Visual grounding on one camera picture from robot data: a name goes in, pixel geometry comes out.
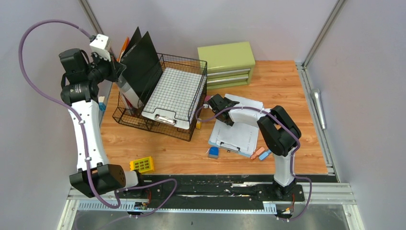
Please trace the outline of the orange folder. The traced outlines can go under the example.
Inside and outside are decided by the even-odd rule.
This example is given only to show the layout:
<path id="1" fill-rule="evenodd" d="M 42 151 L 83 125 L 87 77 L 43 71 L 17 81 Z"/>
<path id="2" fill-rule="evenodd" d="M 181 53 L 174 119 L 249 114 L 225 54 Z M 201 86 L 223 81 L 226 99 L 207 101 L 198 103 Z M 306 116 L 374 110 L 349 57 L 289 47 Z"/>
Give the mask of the orange folder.
<path id="1" fill-rule="evenodd" d="M 123 46 L 122 46 L 122 48 L 121 48 L 121 51 L 120 51 L 120 53 L 119 53 L 119 56 L 118 56 L 118 59 L 117 59 L 118 62 L 120 62 L 122 56 L 124 55 L 124 52 L 125 52 L 126 48 L 128 47 L 129 42 L 130 42 L 130 39 L 129 39 L 129 37 L 127 36 L 126 39 L 125 39 L 125 41 L 124 41 L 124 43 L 123 43 Z"/>

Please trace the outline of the black folder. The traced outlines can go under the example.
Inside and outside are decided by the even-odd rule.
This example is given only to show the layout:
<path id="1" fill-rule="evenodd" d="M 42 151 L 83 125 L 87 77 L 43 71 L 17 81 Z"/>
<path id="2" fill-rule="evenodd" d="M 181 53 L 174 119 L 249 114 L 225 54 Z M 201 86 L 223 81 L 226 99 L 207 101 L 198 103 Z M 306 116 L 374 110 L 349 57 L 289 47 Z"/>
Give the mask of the black folder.
<path id="1" fill-rule="evenodd" d="M 134 108 L 148 102 L 163 70 L 149 32 L 136 28 L 120 59 L 126 66 L 117 82 L 120 92 Z"/>

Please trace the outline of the red folder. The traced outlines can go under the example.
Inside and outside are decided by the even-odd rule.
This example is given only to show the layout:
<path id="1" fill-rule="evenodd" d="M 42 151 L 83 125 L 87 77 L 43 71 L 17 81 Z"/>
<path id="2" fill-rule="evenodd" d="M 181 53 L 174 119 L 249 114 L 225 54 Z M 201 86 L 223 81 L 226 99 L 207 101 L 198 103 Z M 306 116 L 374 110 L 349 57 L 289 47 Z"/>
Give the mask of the red folder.
<path id="1" fill-rule="evenodd" d="M 124 93 L 121 93 L 121 96 L 122 96 L 122 99 L 123 99 L 123 102 L 124 102 L 124 104 L 125 104 L 126 109 L 133 110 L 134 107 L 133 107 L 133 105 L 131 104 L 131 102 L 127 99 L 127 97 L 125 96 L 125 94 L 124 94 Z"/>

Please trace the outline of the blue clipboard with papers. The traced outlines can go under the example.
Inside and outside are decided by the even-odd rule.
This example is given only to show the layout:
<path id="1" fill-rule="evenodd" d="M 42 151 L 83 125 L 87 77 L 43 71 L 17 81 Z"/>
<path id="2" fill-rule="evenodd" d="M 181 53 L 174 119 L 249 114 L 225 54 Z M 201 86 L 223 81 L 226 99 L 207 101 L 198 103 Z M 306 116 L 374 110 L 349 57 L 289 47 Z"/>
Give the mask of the blue clipboard with papers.
<path id="1" fill-rule="evenodd" d="M 234 124 L 228 126 L 216 119 L 208 143 L 250 157 L 257 147 L 259 135 L 257 121 L 264 116 L 258 110 L 263 109 L 263 103 L 231 94 L 226 94 L 225 97 L 240 102 L 234 107 L 223 110 L 229 110 L 229 115 Z"/>

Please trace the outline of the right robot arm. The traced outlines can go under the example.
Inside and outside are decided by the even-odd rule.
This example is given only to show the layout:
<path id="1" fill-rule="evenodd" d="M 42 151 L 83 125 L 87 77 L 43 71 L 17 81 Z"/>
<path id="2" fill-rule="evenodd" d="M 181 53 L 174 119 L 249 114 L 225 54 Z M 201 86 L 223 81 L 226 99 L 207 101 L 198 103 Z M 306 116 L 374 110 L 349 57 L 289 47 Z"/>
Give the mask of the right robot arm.
<path id="1" fill-rule="evenodd" d="M 209 143 L 252 157 L 258 135 L 262 135 L 275 158 L 273 193 L 279 200 L 291 196 L 296 184 L 291 154 L 298 147 L 301 131 L 285 109 L 279 105 L 267 109 L 262 102 L 230 94 L 216 94 L 205 104 L 216 118 Z"/>

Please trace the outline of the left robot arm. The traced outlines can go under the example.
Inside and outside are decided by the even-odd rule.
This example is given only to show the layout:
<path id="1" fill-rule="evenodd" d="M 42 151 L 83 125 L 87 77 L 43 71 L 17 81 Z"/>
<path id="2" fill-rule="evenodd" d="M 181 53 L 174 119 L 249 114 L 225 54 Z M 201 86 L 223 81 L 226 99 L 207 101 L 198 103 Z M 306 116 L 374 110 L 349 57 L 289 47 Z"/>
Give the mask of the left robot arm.
<path id="1" fill-rule="evenodd" d="M 92 62 L 79 48 L 59 54 L 65 70 L 61 81 L 61 99 L 68 106 L 77 142 L 77 172 L 70 175 L 72 187 L 92 198 L 97 194 L 123 189 L 135 198 L 146 194 L 147 185 L 140 181 L 136 171 L 125 171 L 122 166 L 111 164 L 105 153 L 99 121 L 99 83 L 115 82 L 125 66 L 111 56 L 92 52 Z"/>

